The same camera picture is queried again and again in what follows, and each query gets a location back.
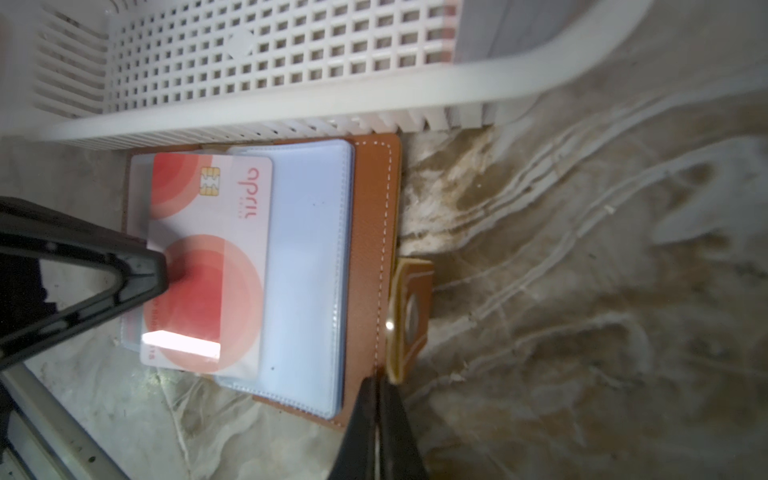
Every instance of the card chip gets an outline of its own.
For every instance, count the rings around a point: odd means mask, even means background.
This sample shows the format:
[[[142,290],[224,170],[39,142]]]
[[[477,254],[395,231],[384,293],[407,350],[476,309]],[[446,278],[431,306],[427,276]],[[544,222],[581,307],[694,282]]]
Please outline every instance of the card chip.
[[[217,197],[219,195],[219,167],[203,167],[200,169],[200,195]]]

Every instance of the white stitching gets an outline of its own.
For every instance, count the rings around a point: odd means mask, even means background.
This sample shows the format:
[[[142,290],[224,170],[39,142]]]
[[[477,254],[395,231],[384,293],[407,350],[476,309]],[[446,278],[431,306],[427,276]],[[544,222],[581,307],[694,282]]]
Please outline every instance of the white stitching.
[[[376,371],[376,367],[379,364],[379,330],[381,327],[381,321],[382,321],[382,288],[384,287],[384,254],[386,250],[386,218],[387,218],[387,211],[389,210],[389,182],[392,179],[392,146],[387,144],[387,148],[389,149],[389,166],[387,167],[387,176],[386,176],[386,199],[384,201],[384,231],[382,234],[382,264],[379,267],[379,301],[376,304],[377,312],[376,312],[376,346],[373,349],[373,371]]]

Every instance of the white and red card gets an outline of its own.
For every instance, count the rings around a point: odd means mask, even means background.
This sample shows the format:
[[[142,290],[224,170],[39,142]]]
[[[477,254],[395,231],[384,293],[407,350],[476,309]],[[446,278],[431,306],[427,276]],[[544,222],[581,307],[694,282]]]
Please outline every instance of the white and red card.
[[[271,187],[266,157],[155,155],[148,247],[170,287],[144,305],[142,363],[257,375]]]

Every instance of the brown leather wallet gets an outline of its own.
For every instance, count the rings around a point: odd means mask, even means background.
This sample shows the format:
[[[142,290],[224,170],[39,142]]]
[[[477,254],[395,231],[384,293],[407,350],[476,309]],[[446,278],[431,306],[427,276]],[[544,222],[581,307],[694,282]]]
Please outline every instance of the brown leather wallet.
[[[281,141],[280,144],[318,141],[302,139]],[[400,139],[395,134],[373,134],[346,137],[355,147],[353,185],[352,233],[349,245],[349,285],[347,290],[346,353],[342,409],[333,419],[326,420],[302,410],[254,396],[285,412],[301,416],[333,429],[344,429],[355,404],[362,380],[373,373],[384,373],[387,363],[386,322],[389,316],[390,287],[395,268],[395,241],[401,177]],[[210,145],[174,147],[175,151],[195,150]],[[432,278],[419,277],[418,288],[427,298],[431,296]],[[419,344],[423,346],[429,301],[419,304]],[[400,350],[403,355],[410,346]],[[400,370],[404,376],[410,363]]]

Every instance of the white plastic basket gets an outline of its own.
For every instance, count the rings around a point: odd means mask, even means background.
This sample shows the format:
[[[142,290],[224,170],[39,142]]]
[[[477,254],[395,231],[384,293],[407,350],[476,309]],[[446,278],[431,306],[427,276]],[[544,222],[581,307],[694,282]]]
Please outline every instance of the white plastic basket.
[[[651,2],[597,0],[534,50],[453,65],[455,0],[2,0],[0,133],[106,149],[506,122]]]

